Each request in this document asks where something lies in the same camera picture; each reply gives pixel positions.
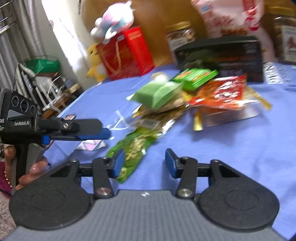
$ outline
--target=finger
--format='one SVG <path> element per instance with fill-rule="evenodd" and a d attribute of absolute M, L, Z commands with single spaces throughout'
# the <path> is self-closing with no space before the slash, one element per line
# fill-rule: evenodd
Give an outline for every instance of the finger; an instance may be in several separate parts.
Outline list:
<path fill-rule="evenodd" d="M 12 160 L 15 158 L 17 150 L 14 146 L 8 146 L 4 149 L 5 164 L 11 165 Z"/>
<path fill-rule="evenodd" d="M 30 168 L 30 174 L 33 174 L 33 175 L 41 174 L 45 171 L 47 166 L 48 166 L 47 159 L 45 157 L 42 157 L 40 161 L 36 162 Z"/>
<path fill-rule="evenodd" d="M 19 184 L 19 185 L 17 185 L 17 186 L 15 187 L 15 190 L 18 191 L 18 190 L 22 189 L 23 187 L 24 187 L 24 186 L 22 186 L 22 185 Z"/>
<path fill-rule="evenodd" d="M 26 174 L 19 178 L 19 184 L 22 186 L 26 186 L 32 181 L 35 181 L 38 177 L 40 177 L 42 174 L 32 175 L 32 174 Z"/>

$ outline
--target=gold bracelet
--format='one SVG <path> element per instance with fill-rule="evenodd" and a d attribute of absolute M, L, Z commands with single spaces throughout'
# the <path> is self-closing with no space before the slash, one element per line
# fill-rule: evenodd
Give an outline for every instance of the gold bracelet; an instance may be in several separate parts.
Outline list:
<path fill-rule="evenodd" d="M 7 181 L 7 184 L 12 188 L 12 185 L 6 176 L 6 171 L 4 171 L 4 177 L 5 177 L 5 180 Z"/>

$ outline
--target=metal rod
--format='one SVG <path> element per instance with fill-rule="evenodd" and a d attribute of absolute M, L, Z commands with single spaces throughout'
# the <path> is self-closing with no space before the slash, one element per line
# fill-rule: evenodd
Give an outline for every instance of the metal rod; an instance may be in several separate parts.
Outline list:
<path fill-rule="evenodd" d="M 14 25 L 16 25 L 16 21 L 14 21 L 11 24 L 8 24 L 8 25 L 4 26 L 3 28 L 0 29 L 0 34 L 4 33 L 6 30 L 8 30 L 9 28 L 11 28 Z"/>
<path fill-rule="evenodd" d="M 5 3 L 5 4 L 1 5 L 0 8 L 3 8 L 3 7 L 5 7 L 6 5 L 8 5 L 10 3 L 12 3 L 12 1 L 9 1 L 8 3 Z"/>
<path fill-rule="evenodd" d="M 10 18 L 10 17 L 12 17 L 12 14 L 9 15 L 8 17 L 6 17 L 6 18 L 3 18 L 2 20 L 0 20 L 0 23 L 2 23 L 3 21 L 5 21 L 6 19 L 8 19 L 8 18 Z"/>

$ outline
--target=red box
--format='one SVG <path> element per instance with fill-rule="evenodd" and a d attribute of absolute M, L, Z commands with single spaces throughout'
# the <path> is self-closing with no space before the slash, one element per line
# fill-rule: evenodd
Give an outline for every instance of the red box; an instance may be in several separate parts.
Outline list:
<path fill-rule="evenodd" d="M 141 76 L 155 68 L 140 27 L 115 35 L 97 49 L 111 80 Z"/>

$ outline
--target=green snack bag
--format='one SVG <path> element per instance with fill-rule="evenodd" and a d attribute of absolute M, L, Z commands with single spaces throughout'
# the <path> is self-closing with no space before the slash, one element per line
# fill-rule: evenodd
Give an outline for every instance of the green snack bag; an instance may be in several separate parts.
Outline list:
<path fill-rule="evenodd" d="M 156 110 L 168 103 L 181 89 L 181 83 L 151 81 L 139 89 L 131 100 Z"/>
<path fill-rule="evenodd" d="M 160 136 L 156 130 L 139 127 L 134 132 L 128 134 L 124 139 L 117 142 L 110 148 L 106 157 L 112 157 L 120 148 L 125 151 L 125 163 L 117 181 L 123 183 L 134 171 L 142 159 L 146 149 Z"/>
<path fill-rule="evenodd" d="M 25 63 L 26 63 L 26 67 L 31 69 L 35 74 L 55 73 L 60 71 L 58 60 L 34 58 L 34 59 L 26 60 Z"/>
<path fill-rule="evenodd" d="M 218 75 L 218 71 L 210 69 L 186 69 L 172 78 L 172 81 L 184 83 L 183 90 L 193 91 Z"/>

